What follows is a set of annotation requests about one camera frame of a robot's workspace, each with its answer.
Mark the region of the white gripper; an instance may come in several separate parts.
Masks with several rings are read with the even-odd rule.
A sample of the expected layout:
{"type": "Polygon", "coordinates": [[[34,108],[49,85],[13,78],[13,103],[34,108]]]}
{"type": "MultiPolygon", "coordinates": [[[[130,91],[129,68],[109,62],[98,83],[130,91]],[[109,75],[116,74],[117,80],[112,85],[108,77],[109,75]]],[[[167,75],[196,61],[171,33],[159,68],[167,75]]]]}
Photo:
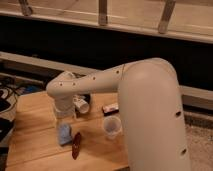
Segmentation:
{"type": "Polygon", "coordinates": [[[75,116],[75,106],[72,97],[63,99],[55,99],[53,111],[56,118],[56,123],[70,122],[75,116]]]}

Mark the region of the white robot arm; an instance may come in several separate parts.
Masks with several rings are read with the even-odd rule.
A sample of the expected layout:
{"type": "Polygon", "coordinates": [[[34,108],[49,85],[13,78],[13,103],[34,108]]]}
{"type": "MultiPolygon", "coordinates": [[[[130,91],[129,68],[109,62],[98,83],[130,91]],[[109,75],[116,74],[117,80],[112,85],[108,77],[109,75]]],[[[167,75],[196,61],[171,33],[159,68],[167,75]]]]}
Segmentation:
{"type": "Polygon", "coordinates": [[[64,72],[46,91],[59,117],[74,113],[76,94],[118,94],[130,171],[191,171],[180,86],[161,58],[122,64],[73,78],[64,72]]]}

